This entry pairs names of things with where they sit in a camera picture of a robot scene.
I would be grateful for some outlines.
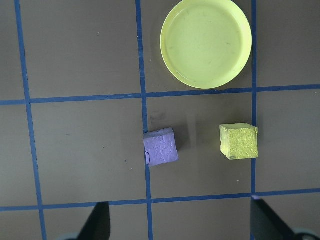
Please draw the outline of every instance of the grid square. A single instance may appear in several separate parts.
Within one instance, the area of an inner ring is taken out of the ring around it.
[[[320,92],[258,94],[256,190],[318,188]]]
[[[86,223],[93,207],[64,208],[45,210],[47,239],[73,234],[76,236]],[[111,240],[147,240],[147,206],[110,206]]]
[[[317,0],[257,1],[258,86],[320,84]]]
[[[144,72],[147,92],[168,92],[196,90],[180,82],[167,69],[160,51],[160,33],[164,21],[180,0],[142,0],[142,29],[143,29],[143,54]],[[247,16],[251,23],[251,1],[234,1]],[[219,87],[219,90],[229,88],[249,88],[251,87],[252,68],[251,58],[249,58],[242,72],[231,82]]]
[[[41,240],[39,212],[0,212],[1,240]]]
[[[179,161],[150,168],[152,198],[248,193],[251,160],[220,152],[220,124],[251,123],[251,94],[149,98],[149,132],[172,127]]]
[[[0,23],[0,100],[24,99],[14,1],[1,1]]]
[[[44,204],[146,198],[140,99],[32,106]]]
[[[263,199],[289,227],[309,229],[320,235],[320,193],[267,196]]]
[[[250,239],[248,198],[157,203],[152,218],[154,240]]]
[[[32,98],[140,92],[135,1],[22,0],[21,11]]]
[[[0,206],[37,205],[27,112],[0,106]]]

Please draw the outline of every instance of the blue tape line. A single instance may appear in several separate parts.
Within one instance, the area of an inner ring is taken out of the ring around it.
[[[0,212],[39,210],[38,206],[1,206]]]
[[[32,110],[31,110],[31,104],[30,104],[30,90],[29,90],[29,83],[28,83],[28,72],[27,72],[20,0],[14,0],[14,7],[15,7],[16,27],[17,27],[19,51],[20,51],[24,99],[26,104],[26,115],[27,115],[29,135],[30,135],[30,146],[31,146],[31,155],[32,155],[32,163],[33,163],[35,189],[36,189],[36,198],[37,198],[37,205],[38,205],[40,225],[41,225],[41,234],[42,234],[42,239],[47,240],[45,216],[44,216],[44,211],[42,209],[43,203],[42,203],[42,195],[41,195],[40,176],[39,176],[39,170],[38,170],[34,124],[33,124]]]
[[[310,85],[288,85],[288,86],[263,86],[257,87],[256,92],[279,92],[279,91],[297,91],[297,90],[315,90],[320,89],[320,84]],[[179,96],[198,96],[198,95],[214,95],[214,94],[239,94],[251,93],[252,88],[229,88],[225,90],[190,90],[190,91],[167,91],[167,92],[147,92],[146,98],[161,97],[179,97]],[[141,93],[126,93],[113,95],[90,95],[90,96],[63,96],[63,97],[45,97],[31,98],[31,104],[44,103],[60,103],[60,102],[78,102],[78,101],[99,101],[99,100],[116,100],[116,99],[140,99]],[[0,106],[7,105],[25,105],[25,100],[0,100]]]
[[[139,199],[139,200],[120,200],[120,201],[109,201],[110,206],[120,206],[120,205],[139,205],[146,204],[147,200]],[[43,209],[70,209],[70,208],[88,208],[95,207],[97,202],[83,202],[83,203],[66,203],[66,204],[51,204],[44,205]]]
[[[256,159],[251,159],[251,193],[256,192]]]
[[[266,191],[266,192],[257,192],[254,195],[257,195],[259,197],[266,197],[266,196],[295,195],[295,194],[317,194],[317,193],[320,193],[320,188],[284,190],[284,191]]]
[[[294,91],[294,90],[312,90],[320,89],[320,84],[309,85],[290,85],[290,86],[262,86],[258,87],[258,92],[277,92],[277,91]]]
[[[320,194],[320,188],[283,190],[283,191],[262,191],[262,192],[256,192],[254,194],[247,192],[247,193],[221,194],[221,195],[155,198],[155,199],[152,199],[151,202],[154,204],[157,204],[157,203],[175,203],[175,202],[190,202],[190,201],[220,200],[220,199],[251,198],[252,195],[259,196],[259,197],[269,197],[269,196],[298,195],[298,194]],[[42,209],[48,210],[48,209],[87,208],[87,207],[94,207],[96,204],[97,202],[52,204],[52,205],[43,205]],[[110,206],[139,205],[139,204],[148,204],[148,200],[138,199],[138,200],[109,201],[109,204]],[[38,209],[39,209],[38,206],[0,206],[0,212],[27,211],[27,210],[38,210]]]
[[[239,199],[250,198],[251,193],[236,193],[236,194],[222,194],[222,195],[208,195],[208,196],[185,196],[185,197],[170,197],[153,199],[152,203],[172,203],[172,202],[190,202],[190,201],[205,201],[218,199]]]
[[[252,125],[257,126],[257,0],[251,1],[252,16]],[[251,159],[251,193],[256,192],[256,159]]]
[[[189,90],[189,91],[162,91],[162,92],[148,92],[147,98],[160,98],[160,97],[178,97],[178,96],[197,96],[197,95],[214,95],[214,94],[240,94],[251,93],[252,89],[247,88],[229,88],[225,90]]]
[[[141,15],[141,0],[135,0],[136,11],[136,31],[139,54],[139,69],[140,69],[140,86],[141,86],[141,105],[142,105],[142,124],[143,132],[148,132],[148,112],[147,112],[147,96],[146,96],[146,80],[145,80],[145,61],[144,61],[144,45],[142,34],[142,15]],[[147,204],[147,219],[148,219],[148,237],[149,240],[154,239],[153,220],[152,220],[152,199],[151,199],[151,181],[150,169],[145,165],[145,189],[146,189],[146,204]]]
[[[0,106],[7,106],[7,105],[25,105],[25,100],[1,100]]]
[[[46,97],[46,98],[32,98],[30,103],[61,103],[61,102],[79,102],[79,101],[97,101],[97,100],[115,100],[115,99],[139,99],[140,93],[130,94],[115,94],[115,95],[93,95],[93,96],[63,96],[63,97]]]

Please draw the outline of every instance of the table surface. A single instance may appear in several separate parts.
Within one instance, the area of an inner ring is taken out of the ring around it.
[[[320,4],[234,0],[252,54],[230,83],[188,87],[160,32],[179,0],[0,3],[0,239],[76,235],[110,203],[112,240],[249,240],[250,197],[320,234]],[[220,124],[258,127],[228,160]],[[172,127],[179,161],[145,165]]]

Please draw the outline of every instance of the foam block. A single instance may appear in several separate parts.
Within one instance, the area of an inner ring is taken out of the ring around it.
[[[220,125],[221,152],[229,160],[252,159],[258,155],[258,128],[247,123]]]
[[[145,160],[149,167],[177,161],[174,130],[169,127],[145,133],[143,136]]]

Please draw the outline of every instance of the yellow plate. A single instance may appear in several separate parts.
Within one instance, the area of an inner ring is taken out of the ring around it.
[[[251,46],[248,20],[230,0],[183,0],[166,17],[160,37],[169,71],[198,89],[234,79],[245,67]]]

